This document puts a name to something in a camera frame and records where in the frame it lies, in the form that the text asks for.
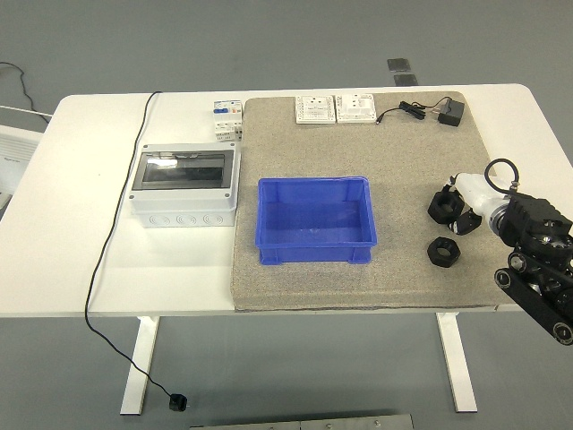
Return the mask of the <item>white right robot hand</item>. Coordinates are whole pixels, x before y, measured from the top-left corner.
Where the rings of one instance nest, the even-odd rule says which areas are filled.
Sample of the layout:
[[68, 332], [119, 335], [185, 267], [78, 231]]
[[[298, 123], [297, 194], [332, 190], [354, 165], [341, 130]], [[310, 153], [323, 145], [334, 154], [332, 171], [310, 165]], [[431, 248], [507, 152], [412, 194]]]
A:
[[466, 235], [478, 228], [483, 221], [498, 235], [500, 224], [509, 205], [509, 197], [491, 187], [479, 174], [460, 173], [452, 176], [442, 188], [458, 194], [469, 210], [448, 221], [449, 229], [456, 235]]

